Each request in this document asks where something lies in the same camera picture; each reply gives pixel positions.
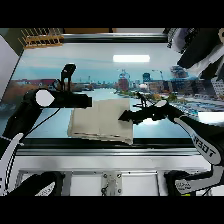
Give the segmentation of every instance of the black cable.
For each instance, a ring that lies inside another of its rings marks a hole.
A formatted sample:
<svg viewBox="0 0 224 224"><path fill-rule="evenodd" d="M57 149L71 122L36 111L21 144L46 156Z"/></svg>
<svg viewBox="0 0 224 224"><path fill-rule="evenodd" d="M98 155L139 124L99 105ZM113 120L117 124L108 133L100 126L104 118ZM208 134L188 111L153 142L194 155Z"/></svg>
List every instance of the black cable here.
<svg viewBox="0 0 224 224"><path fill-rule="evenodd" d="M56 113L58 113L58 111L60 110L61 108L58 108L51 116L47 117L46 119L44 119L43 121L41 121L38 125L36 125L34 128L32 128L30 131L28 131L26 133L26 135L24 136L24 138L30 134L32 131L34 131L35 129L37 129L41 124L43 124L45 121L47 121L48 119L50 119L51 117L53 117Z"/></svg>
<svg viewBox="0 0 224 224"><path fill-rule="evenodd" d="M202 196L205 196L212 188L209 187Z"/></svg>

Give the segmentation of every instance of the folded towel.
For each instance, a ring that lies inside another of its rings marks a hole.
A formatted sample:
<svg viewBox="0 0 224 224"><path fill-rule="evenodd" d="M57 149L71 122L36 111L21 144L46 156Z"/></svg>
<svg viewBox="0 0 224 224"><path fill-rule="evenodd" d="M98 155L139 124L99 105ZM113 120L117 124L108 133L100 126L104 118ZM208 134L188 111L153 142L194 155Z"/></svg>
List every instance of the folded towel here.
<svg viewBox="0 0 224 224"><path fill-rule="evenodd" d="M132 121L118 120L125 110L130 110L129 99L93 101L92 107L76 108L71 113L68 136L133 144Z"/></svg>

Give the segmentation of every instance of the river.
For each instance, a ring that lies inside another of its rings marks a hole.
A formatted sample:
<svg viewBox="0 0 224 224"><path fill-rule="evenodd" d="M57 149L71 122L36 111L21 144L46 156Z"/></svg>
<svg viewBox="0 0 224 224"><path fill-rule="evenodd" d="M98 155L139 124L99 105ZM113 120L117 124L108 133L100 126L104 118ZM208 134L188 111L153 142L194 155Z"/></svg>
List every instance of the river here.
<svg viewBox="0 0 224 224"><path fill-rule="evenodd" d="M123 98L114 94L115 89L96 89L94 91L84 91L82 93L92 97L93 100L119 99ZM130 98L130 105L140 103L140 100ZM44 109L36 124L54 113L56 109ZM47 120L40 127L28 135L30 138L67 138L67 129L72 109L63 108L55 116ZM7 119L0 117L0 131L6 125ZM134 138L189 138L189 135L177 124L173 124L168 119L152 121L147 119L139 125L133 126Z"/></svg>

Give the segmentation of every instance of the sky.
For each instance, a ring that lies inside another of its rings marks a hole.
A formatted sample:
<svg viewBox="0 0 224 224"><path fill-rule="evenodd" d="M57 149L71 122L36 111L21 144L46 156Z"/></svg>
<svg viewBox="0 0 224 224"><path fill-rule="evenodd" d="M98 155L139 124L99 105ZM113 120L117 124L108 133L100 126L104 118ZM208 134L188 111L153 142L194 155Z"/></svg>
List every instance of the sky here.
<svg viewBox="0 0 224 224"><path fill-rule="evenodd" d="M115 63L114 54L149 54L149 63ZM146 72L153 79L172 77L170 67L176 65L180 54L166 44L65 44L62 47L25 50L12 77L18 79L60 79L67 63L75 63L72 82L90 80L116 82L121 70L130 74L130 80L142 81Z"/></svg>

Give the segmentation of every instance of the metal bracket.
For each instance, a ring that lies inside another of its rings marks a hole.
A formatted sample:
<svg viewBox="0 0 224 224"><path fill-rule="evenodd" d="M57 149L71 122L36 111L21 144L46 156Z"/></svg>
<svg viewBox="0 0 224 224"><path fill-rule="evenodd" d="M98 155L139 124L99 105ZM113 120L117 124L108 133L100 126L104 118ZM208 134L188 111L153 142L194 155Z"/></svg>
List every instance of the metal bracket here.
<svg viewBox="0 0 224 224"><path fill-rule="evenodd" d="M103 172L101 183L102 196L119 196L122 194L121 172Z"/></svg>

